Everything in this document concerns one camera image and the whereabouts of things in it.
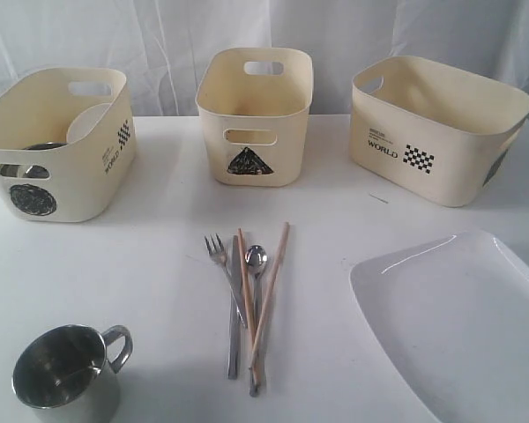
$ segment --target fork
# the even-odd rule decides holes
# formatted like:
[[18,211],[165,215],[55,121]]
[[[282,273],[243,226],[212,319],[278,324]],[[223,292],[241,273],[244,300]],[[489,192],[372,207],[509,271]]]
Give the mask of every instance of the fork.
[[210,245],[208,238],[205,236],[204,237],[205,245],[208,248],[208,253],[212,261],[216,263],[226,274],[227,282],[229,282],[229,286],[231,287],[231,294],[233,294],[235,305],[237,306],[237,310],[239,311],[239,317],[241,317],[241,323],[246,328],[247,327],[247,314],[245,312],[245,303],[244,303],[243,297],[241,293],[235,289],[235,284],[233,280],[231,279],[231,275],[227,271],[227,267],[226,267],[227,252],[226,252],[225,247],[223,246],[223,242],[221,242],[219,235],[215,234],[215,237],[218,241],[217,244],[216,244],[216,241],[213,239],[213,235],[211,235],[210,240],[212,240],[212,245]]

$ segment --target plastic storage basket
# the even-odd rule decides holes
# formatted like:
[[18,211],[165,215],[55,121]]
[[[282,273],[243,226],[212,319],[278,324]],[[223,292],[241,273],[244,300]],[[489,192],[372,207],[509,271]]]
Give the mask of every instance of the plastic storage basket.
[[[279,75],[245,71],[281,63]],[[294,181],[313,92],[311,58],[290,48],[232,48],[210,63],[197,93],[213,177],[231,185],[278,187]]]
[[[365,85],[379,85],[363,91]],[[354,78],[354,161],[446,206],[473,201],[529,114],[529,95],[420,57],[383,60]]]
[[[111,94],[71,93],[71,83],[90,82],[109,85]],[[72,120],[99,103],[110,106],[79,141],[53,150],[24,150],[64,143]],[[46,169],[47,177],[39,179],[0,172],[0,195],[22,219],[77,222],[98,215],[115,194],[135,148],[126,77],[117,70],[41,70],[0,97],[0,169],[21,165]]]

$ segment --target basket handle hole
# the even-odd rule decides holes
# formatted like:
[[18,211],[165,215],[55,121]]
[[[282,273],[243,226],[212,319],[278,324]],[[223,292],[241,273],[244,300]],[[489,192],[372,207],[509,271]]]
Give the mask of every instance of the basket handle hole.
[[363,93],[372,94],[374,91],[377,91],[380,88],[382,88],[383,84],[384,84],[384,77],[378,77],[378,78],[371,79],[369,82],[365,84],[357,86],[357,88],[361,90]]
[[281,62],[245,62],[243,69],[248,75],[282,75],[284,64]]
[[0,176],[4,178],[49,179],[50,173],[40,165],[0,163]]
[[75,81],[69,83],[69,92],[77,96],[109,97],[112,95],[112,87],[105,82]]
[[225,130],[223,137],[231,144],[273,145],[277,137],[271,130]]

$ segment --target rectangular plate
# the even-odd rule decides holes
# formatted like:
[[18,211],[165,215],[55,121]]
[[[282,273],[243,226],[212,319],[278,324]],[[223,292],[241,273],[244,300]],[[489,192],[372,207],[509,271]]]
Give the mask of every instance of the rectangular plate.
[[357,264],[370,328],[443,423],[529,423],[529,267],[462,233]]

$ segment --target mug handle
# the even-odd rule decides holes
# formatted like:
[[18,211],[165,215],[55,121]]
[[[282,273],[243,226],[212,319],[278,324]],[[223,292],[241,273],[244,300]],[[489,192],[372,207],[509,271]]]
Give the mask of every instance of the mug handle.
[[125,326],[118,324],[104,331],[102,337],[104,338],[106,347],[112,345],[117,339],[125,337],[125,344],[123,345],[122,350],[117,354],[114,361],[109,361],[112,370],[114,370],[114,373],[117,373],[122,369],[123,365],[133,352],[133,341],[131,340],[130,331]]

